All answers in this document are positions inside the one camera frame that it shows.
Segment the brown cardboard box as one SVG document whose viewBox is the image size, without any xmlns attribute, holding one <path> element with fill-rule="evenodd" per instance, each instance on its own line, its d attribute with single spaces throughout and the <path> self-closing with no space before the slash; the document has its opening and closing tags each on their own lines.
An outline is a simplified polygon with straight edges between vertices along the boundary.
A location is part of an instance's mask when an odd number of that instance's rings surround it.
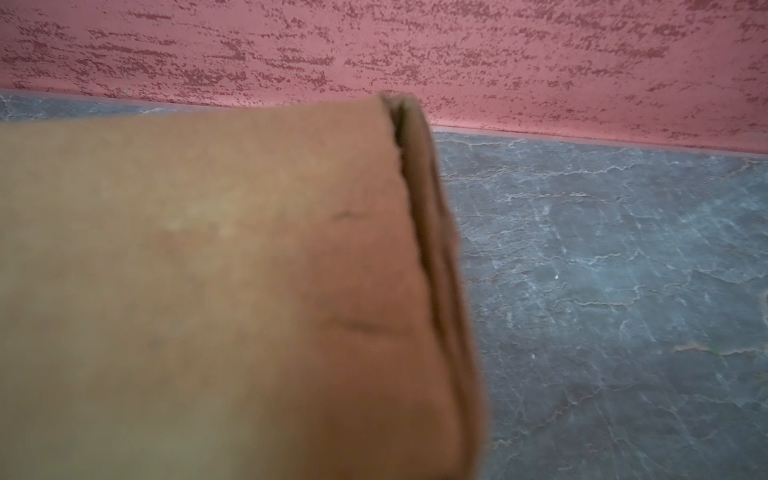
<svg viewBox="0 0 768 480">
<path fill-rule="evenodd" d="M 5 479 L 473 479 L 411 96 L 1 127 Z"/>
</svg>

